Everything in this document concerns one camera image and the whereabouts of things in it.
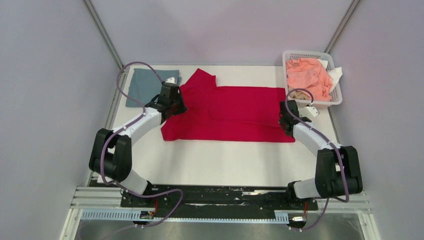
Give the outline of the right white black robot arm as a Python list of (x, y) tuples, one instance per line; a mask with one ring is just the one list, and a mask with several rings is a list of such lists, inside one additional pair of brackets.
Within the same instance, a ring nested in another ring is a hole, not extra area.
[(306, 199), (334, 198), (348, 202), (363, 191), (358, 151), (331, 141), (307, 117), (301, 117), (295, 100), (280, 102), (279, 124), (285, 134), (302, 143), (315, 157), (315, 175), (287, 185), (285, 201), (298, 209)]

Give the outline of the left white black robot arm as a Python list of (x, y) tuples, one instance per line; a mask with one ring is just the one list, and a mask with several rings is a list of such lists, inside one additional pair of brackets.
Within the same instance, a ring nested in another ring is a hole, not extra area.
[(186, 110), (180, 87), (163, 83), (160, 93), (145, 105), (142, 113), (120, 127), (102, 128), (96, 133), (89, 169), (134, 194), (139, 206), (149, 206), (153, 193), (147, 190), (149, 182), (133, 170), (132, 147), (149, 131)]

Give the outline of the red t shirt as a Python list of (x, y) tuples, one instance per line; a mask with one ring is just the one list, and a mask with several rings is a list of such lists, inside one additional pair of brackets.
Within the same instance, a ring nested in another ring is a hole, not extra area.
[(199, 68), (180, 90), (187, 111), (164, 123), (164, 141), (295, 142), (279, 125), (284, 88), (218, 86)]

